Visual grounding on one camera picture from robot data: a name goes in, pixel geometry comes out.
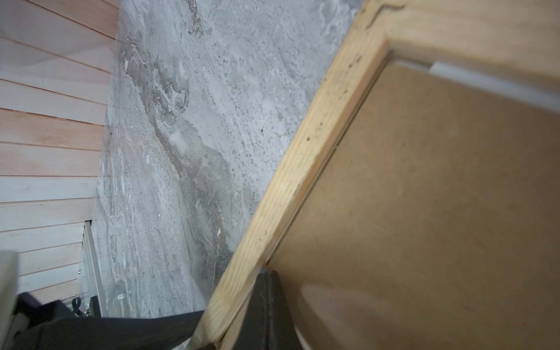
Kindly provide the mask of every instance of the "wooden frame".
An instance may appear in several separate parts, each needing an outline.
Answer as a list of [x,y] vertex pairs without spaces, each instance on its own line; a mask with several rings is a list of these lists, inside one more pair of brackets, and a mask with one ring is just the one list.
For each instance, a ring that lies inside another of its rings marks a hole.
[[210,299],[189,348],[219,343],[361,101],[393,55],[560,90],[560,5],[515,0],[366,1]]

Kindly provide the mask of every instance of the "marble floor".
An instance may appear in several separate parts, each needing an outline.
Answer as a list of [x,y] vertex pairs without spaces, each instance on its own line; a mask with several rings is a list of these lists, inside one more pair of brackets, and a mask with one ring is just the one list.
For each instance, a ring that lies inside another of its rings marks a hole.
[[92,230],[104,315],[205,308],[359,0],[123,0]]

